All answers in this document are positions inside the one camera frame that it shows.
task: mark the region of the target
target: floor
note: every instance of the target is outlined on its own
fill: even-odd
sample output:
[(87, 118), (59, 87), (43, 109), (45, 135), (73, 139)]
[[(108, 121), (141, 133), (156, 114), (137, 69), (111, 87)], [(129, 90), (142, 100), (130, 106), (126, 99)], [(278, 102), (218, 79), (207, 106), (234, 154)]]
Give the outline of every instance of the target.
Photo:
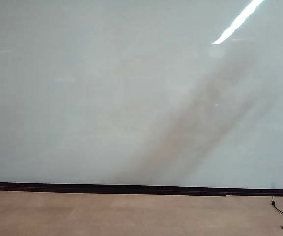
[[(283, 197), (275, 197), (283, 210)], [(283, 236), (271, 197), (0, 191), (0, 236)]]

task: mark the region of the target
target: white wall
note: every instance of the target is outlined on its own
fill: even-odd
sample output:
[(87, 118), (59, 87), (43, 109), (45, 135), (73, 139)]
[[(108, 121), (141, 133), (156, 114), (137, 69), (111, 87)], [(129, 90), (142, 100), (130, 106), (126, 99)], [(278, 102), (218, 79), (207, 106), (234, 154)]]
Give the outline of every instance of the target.
[(0, 181), (283, 188), (283, 0), (0, 0)]

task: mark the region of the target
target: black trim strip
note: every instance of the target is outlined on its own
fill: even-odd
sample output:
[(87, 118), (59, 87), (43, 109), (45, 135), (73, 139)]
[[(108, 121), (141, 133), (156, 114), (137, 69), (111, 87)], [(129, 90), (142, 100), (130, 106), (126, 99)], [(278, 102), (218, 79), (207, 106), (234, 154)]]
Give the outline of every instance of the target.
[(57, 193), (159, 194), (203, 196), (283, 196), (283, 189), (203, 188), (144, 185), (56, 184), (0, 182), (0, 190)]

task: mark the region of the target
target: whiteboard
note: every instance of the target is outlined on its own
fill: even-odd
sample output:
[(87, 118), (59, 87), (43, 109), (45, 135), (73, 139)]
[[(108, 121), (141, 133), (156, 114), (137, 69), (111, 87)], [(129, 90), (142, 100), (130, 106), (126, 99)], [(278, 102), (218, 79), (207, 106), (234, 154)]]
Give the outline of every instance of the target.
[(0, 182), (283, 189), (283, 0), (0, 0)]

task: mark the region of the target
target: glossy white surface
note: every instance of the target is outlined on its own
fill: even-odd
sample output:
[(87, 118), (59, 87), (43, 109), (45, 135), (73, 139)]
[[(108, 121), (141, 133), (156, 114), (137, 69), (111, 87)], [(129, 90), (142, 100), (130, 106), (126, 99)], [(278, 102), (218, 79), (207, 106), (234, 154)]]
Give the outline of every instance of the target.
[(283, 188), (283, 0), (0, 0), (0, 181)]

